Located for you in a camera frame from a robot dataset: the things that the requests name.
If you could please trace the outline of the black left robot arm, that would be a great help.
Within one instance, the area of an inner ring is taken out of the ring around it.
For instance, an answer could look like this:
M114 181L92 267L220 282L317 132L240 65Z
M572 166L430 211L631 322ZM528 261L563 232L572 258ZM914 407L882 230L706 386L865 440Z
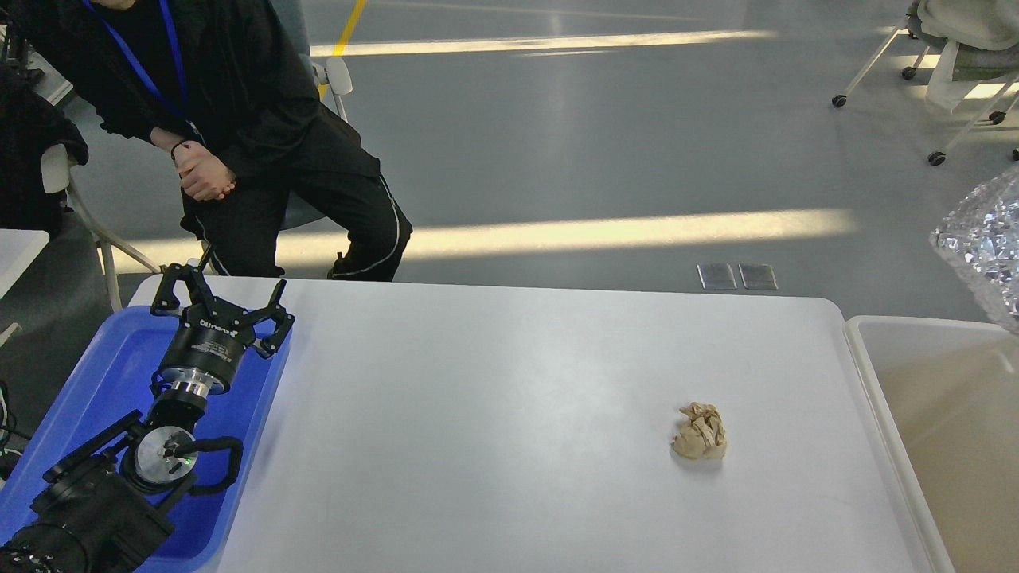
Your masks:
M88 346L2 491L4 572L194 572L224 543L294 315L285 280L248 309L204 268Z

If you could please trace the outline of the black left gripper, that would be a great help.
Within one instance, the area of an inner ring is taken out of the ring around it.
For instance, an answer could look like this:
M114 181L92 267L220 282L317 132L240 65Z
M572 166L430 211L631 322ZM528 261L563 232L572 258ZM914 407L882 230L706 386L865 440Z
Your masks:
M154 316L181 316L178 330L154 373L154 395L171 388L200 385L200 396L226 394L232 388L244 353L254 348L268 359L283 347L294 326L294 315L284 308L286 279L278 280L267 305L248 310L227 301L216 301L204 270L213 248L204 247L197 263L172 263L164 269L150 304ZM175 294L176 283L187 287L190 305L185 311ZM256 337L255 327L272 322L275 327L265 337Z

